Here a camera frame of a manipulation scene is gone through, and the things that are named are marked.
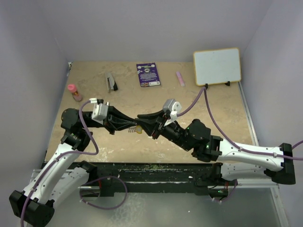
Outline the key with yellow tag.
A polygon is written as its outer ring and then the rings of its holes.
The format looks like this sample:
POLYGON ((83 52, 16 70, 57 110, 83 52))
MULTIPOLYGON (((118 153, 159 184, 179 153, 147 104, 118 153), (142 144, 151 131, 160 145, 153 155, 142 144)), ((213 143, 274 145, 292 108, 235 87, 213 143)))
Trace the key with yellow tag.
POLYGON ((142 128, 141 128, 140 126, 137 126, 137 127, 136 127, 136 132, 137 132, 138 134, 142 134, 143 130, 142 130, 142 128))

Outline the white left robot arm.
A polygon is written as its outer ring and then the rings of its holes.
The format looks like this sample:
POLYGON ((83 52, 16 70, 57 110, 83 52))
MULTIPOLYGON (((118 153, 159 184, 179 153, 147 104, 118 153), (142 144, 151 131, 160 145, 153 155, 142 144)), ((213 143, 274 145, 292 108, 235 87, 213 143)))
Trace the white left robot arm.
POLYGON ((35 179, 22 191, 13 191, 9 197, 20 225, 45 227, 55 208, 70 192, 97 181, 97 167, 82 161, 66 177, 63 174, 80 155, 97 155, 99 149, 90 128, 105 128, 110 134, 135 125, 134 119, 113 106, 95 103, 92 111, 68 108, 61 116, 65 130, 57 150, 35 179))

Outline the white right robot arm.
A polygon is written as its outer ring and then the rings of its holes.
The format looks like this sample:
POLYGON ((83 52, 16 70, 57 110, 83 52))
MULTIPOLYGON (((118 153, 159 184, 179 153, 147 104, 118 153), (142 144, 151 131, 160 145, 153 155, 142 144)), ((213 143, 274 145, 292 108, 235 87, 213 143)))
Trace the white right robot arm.
POLYGON ((245 168, 240 170, 240 177, 266 176, 273 182, 285 185, 296 183, 293 152, 290 144, 283 143, 278 147, 258 147, 235 143, 227 138, 211 135, 211 129, 199 119, 193 119, 182 128, 168 112, 159 111, 152 114, 141 114, 135 119, 149 136, 157 139, 165 137, 199 161, 220 163, 221 169, 210 174, 211 181, 216 185, 226 180, 232 181, 235 167, 224 167, 224 162, 243 163, 245 168))

